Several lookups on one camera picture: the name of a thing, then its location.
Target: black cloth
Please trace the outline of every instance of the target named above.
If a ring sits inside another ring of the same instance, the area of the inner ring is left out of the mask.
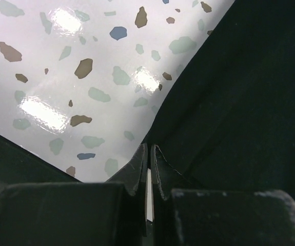
[[[295,199],[295,0],[236,0],[145,140],[204,188]]]

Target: terrazzo surface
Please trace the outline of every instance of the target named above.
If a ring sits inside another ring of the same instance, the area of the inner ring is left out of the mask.
[[[232,3],[0,0],[0,135],[107,180]]]

